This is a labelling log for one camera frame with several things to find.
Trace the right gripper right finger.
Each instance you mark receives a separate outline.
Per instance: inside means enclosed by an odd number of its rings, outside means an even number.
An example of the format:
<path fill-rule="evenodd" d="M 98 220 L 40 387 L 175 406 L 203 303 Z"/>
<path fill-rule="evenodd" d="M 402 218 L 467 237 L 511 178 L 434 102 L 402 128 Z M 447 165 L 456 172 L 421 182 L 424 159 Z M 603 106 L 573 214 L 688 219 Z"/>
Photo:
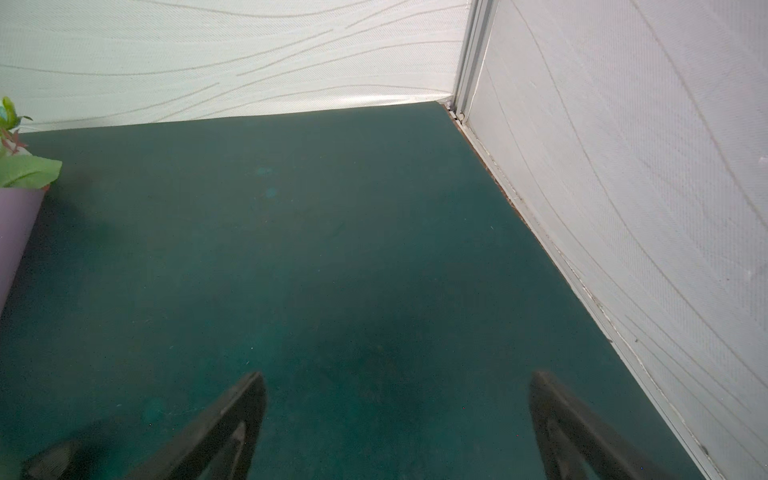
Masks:
<path fill-rule="evenodd" d="M 548 479 L 669 479 L 671 475 L 620 436 L 553 373 L 535 371 L 528 405 Z"/>

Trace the mint fake flower stem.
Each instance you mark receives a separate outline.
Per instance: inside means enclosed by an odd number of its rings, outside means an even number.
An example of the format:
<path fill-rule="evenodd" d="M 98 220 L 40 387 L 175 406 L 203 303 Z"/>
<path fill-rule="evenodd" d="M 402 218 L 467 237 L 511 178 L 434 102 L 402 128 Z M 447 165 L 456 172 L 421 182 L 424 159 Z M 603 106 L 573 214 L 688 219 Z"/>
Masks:
<path fill-rule="evenodd" d="M 1 187 L 47 191 L 58 180 L 62 162 L 32 155 L 19 136 L 29 116 L 19 115 L 8 97 L 1 100 Z"/>

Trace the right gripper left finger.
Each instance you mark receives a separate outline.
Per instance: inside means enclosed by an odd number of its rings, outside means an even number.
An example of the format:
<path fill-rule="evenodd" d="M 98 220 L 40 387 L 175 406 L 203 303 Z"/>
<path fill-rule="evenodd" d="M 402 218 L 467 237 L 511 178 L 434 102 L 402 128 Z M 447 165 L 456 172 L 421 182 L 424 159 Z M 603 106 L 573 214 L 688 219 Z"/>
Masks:
<path fill-rule="evenodd" d="M 241 377 L 127 479 L 245 479 L 267 407 L 259 372 Z"/>

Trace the pink purple wrapping paper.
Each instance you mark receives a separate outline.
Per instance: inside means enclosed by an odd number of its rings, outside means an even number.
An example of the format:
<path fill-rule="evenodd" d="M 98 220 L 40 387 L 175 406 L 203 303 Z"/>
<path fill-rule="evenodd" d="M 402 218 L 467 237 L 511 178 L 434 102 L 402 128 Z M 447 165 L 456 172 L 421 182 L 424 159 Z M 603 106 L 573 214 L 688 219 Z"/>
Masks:
<path fill-rule="evenodd" d="M 38 212 L 49 187 L 1 189 L 1 310 L 4 310 Z"/>

